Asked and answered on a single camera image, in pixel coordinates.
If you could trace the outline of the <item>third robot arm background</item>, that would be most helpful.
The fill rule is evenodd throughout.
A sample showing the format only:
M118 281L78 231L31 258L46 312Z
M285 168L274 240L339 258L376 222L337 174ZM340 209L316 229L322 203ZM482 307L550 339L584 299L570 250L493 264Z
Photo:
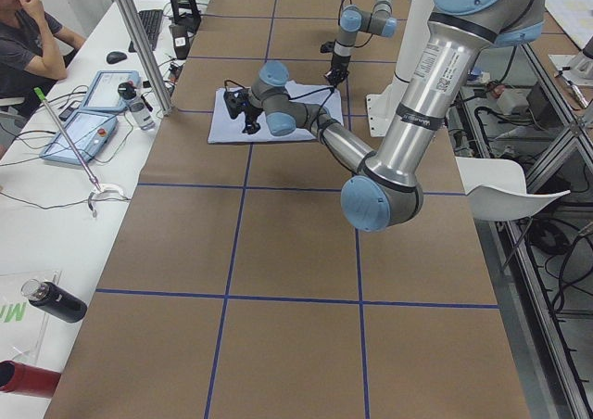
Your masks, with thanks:
M549 59L573 90L592 87L592 39L576 55L549 55Z

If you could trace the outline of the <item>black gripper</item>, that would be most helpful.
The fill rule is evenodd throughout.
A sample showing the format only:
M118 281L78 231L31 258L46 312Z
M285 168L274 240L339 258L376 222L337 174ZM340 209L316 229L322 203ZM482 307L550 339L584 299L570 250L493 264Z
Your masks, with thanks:
M253 135L259 131L257 119L262 113L261 108L256 108L249 101L249 90L239 89L236 91L225 91L223 99L229 116L234 120L240 114L245 115L245 127L242 133Z
M333 88L338 86L338 82L343 82L348 76L348 57L343 57L333 53L331 68L325 74L325 79Z

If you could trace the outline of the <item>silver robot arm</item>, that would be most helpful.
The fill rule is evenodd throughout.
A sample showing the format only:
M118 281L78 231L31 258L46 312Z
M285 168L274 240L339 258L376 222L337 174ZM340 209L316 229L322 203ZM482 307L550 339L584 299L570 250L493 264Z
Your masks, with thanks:
M364 11L354 4L343 7L339 12L336 37L320 48L323 53L332 52L331 68L324 75L331 86L337 87L347 78L350 59L360 32L384 38L395 34L397 20L392 13L392 0L375 0L371 11Z
M295 100L289 72L269 61L250 87L224 95L232 118L244 116L255 133L263 118L272 135L305 129L352 172L341 208L356 228L376 232L411 220L423 205L415 172L479 53L491 46L526 44L543 28L546 0L433 0L430 32L385 138L372 149L321 105Z

